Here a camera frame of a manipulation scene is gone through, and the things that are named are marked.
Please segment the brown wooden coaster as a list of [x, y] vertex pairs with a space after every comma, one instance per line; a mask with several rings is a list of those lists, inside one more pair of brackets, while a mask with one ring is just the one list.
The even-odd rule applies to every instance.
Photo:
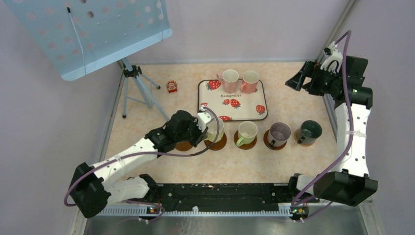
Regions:
[[277, 150], [281, 150], [281, 149], [283, 149], [285, 146], [286, 146], [286, 144], [287, 144], [287, 142], [285, 142], [284, 144], [282, 144], [281, 146], [274, 146], [274, 145], [271, 145], [270, 144], [270, 142], [268, 142], [268, 134], [269, 134], [269, 130], [267, 130], [265, 133], [264, 133], [264, 136], [263, 136], [263, 141], [264, 141], [264, 144], [269, 148], [269, 149], [271, 149], [271, 150], [273, 150], [273, 151], [277, 151]]
[[249, 150], [249, 149], [252, 149], [256, 145], [257, 136], [252, 137], [252, 138], [246, 138], [240, 135], [238, 131], [236, 131], [233, 136], [233, 141], [234, 141], [235, 146], [238, 147], [239, 149]]
[[185, 152], [185, 151], [190, 150], [192, 147], [193, 146], [190, 142], [185, 141], [185, 142], [177, 143], [176, 146], [175, 146], [175, 149], [178, 150], [178, 151]]
[[215, 142], [215, 143], [212, 143], [209, 140], [204, 140], [204, 144], [205, 144], [206, 147], [209, 147], [211, 145], [211, 147], [209, 149], [212, 150], [212, 151], [219, 151], [219, 150], [223, 149], [226, 146], [226, 144], [227, 144], [227, 135], [224, 134], [222, 136], [221, 140], [218, 141], [218, 142]]

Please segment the yellow green mug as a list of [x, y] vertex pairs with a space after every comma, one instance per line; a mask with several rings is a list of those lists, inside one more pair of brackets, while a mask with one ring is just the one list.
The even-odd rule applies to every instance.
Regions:
[[214, 119], [207, 124], [207, 141], [216, 143], [222, 139], [224, 135], [224, 122], [221, 118], [219, 118], [218, 122], [219, 124]]

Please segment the salmon pink mug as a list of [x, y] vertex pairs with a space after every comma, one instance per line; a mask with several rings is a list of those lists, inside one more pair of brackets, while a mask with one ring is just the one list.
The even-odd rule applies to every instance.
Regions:
[[253, 93], [257, 88], [258, 82], [259, 75], [257, 72], [253, 70], [246, 71], [242, 75], [242, 84], [239, 90], [247, 94]]

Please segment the dark green mug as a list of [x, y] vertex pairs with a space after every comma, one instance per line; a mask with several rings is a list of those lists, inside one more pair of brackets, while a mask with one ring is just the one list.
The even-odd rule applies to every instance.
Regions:
[[295, 137], [297, 144], [311, 146], [322, 135], [322, 127], [314, 120], [306, 120], [297, 130]]

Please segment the woven rattan coaster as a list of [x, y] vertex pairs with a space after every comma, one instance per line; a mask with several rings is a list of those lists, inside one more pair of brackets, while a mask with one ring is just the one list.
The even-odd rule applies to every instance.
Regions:
[[312, 146], [317, 138], [312, 137], [312, 132], [309, 130], [297, 129], [294, 133], [295, 142], [301, 146]]

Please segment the purple mug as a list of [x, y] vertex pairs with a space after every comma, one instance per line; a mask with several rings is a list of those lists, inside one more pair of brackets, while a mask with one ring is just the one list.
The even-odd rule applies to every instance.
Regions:
[[290, 127], [282, 122], [276, 122], [271, 125], [268, 134], [268, 142], [274, 146], [281, 146], [291, 136]]

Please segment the strawberry enamel tray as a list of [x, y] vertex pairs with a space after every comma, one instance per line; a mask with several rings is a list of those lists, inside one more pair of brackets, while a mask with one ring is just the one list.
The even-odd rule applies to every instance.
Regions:
[[201, 106], [213, 110], [223, 121], [256, 121], [268, 116], [261, 81], [253, 93], [237, 90], [228, 94], [218, 80], [203, 80], [198, 84], [197, 108]]

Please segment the light green mug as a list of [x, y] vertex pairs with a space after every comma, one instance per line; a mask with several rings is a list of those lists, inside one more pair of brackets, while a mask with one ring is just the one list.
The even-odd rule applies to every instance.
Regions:
[[257, 125], [252, 121], [244, 121], [238, 127], [236, 146], [251, 144], [257, 135]]

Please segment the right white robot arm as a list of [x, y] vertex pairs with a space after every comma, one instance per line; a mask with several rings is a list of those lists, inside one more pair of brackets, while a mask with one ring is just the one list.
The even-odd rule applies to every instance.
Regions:
[[372, 196], [378, 182], [371, 179], [366, 163], [366, 127], [373, 106], [373, 91], [364, 87], [363, 74], [368, 60], [346, 57], [346, 84], [350, 106], [346, 104], [342, 66], [329, 63], [337, 73], [323, 70], [320, 64], [307, 61], [286, 85], [296, 91], [305, 89], [312, 95], [330, 95], [334, 102], [337, 132], [337, 158], [316, 177], [296, 173], [290, 179], [287, 196], [300, 203], [308, 194], [319, 199], [357, 206]]

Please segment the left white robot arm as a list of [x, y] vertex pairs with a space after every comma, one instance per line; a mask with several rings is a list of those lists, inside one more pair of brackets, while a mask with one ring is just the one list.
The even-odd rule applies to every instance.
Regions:
[[174, 156], [172, 150], [178, 143], [188, 142], [196, 147], [206, 139], [210, 123], [219, 125], [218, 116], [210, 108], [200, 108], [195, 116], [179, 110], [163, 126], [152, 129], [124, 151], [92, 165], [80, 164], [65, 194], [65, 206], [76, 206], [85, 218], [91, 218], [107, 205], [128, 199], [154, 201], [157, 189], [145, 179], [121, 182], [120, 178], [160, 156]]

